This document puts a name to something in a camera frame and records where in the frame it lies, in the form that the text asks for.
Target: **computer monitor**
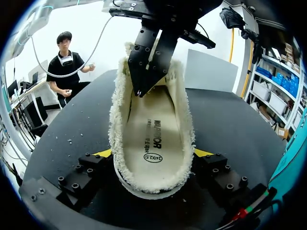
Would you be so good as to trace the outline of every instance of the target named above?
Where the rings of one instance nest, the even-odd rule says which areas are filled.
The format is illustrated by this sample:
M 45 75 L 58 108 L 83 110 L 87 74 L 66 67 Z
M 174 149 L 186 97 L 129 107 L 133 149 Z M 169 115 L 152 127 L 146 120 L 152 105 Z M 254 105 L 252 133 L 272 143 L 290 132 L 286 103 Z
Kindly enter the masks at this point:
M 13 81 L 13 83 L 8 87 L 9 98 L 14 95 L 14 90 L 18 91 L 17 81 Z
M 35 74 L 33 74 L 33 78 L 32 78 L 32 84 L 36 84 L 38 80 L 38 72 L 36 72 Z

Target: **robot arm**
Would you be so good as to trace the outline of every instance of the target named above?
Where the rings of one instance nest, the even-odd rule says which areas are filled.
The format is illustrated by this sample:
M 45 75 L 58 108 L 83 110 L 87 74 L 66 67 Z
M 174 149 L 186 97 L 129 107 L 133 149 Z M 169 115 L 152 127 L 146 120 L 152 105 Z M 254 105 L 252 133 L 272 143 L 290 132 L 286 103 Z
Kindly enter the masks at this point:
M 211 49 L 215 43 L 195 30 L 198 19 L 215 9 L 222 0 L 125 0 L 120 8 L 111 8 L 112 16 L 142 20 L 128 65 L 134 94 L 143 97 L 169 69 L 178 38 Z M 148 60 L 159 30 L 162 30 L 153 59 Z

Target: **man's hand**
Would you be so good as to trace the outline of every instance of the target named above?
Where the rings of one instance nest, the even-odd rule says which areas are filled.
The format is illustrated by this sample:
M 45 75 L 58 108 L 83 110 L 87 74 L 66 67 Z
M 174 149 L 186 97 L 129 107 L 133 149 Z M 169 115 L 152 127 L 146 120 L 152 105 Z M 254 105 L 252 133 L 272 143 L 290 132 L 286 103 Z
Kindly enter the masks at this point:
M 71 92 L 69 92 L 69 90 L 62 90 L 61 94 L 63 95 L 63 97 L 70 97 L 71 96 Z
M 93 71 L 95 69 L 95 64 L 94 63 L 90 64 L 89 67 L 90 67 L 90 71 Z

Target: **grey panel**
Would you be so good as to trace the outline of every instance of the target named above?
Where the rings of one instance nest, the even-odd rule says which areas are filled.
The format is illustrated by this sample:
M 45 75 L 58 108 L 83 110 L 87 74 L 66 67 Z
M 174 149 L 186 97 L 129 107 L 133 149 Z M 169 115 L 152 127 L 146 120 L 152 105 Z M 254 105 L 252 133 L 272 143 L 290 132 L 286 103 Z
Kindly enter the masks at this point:
M 238 66 L 220 58 L 189 49 L 185 87 L 232 92 Z

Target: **workbench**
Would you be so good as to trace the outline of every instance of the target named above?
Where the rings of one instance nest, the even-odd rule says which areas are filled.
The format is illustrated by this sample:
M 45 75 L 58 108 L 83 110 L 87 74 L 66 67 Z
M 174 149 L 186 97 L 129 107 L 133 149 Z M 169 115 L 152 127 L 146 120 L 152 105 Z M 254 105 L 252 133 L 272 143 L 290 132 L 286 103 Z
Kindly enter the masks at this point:
M 116 70 L 94 80 L 63 108 L 34 150 L 24 175 L 48 179 L 74 169 L 86 153 L 109 149 L 108 129 Z M 196 148 L 221 153 L 250 188 L 267 185 L 284 150 L 282 140 L 241 98 L 233 93 L 187 89 L 196 134 Z M 162 200 L 144 200 L 129 193 L 114 173 L 108 185 L 81 213 L 106 224 L 131 229 L 215 229 L 225 210 L 191 176 L 183 188 Z M 261 220 L 270 217 L 268 209 Z

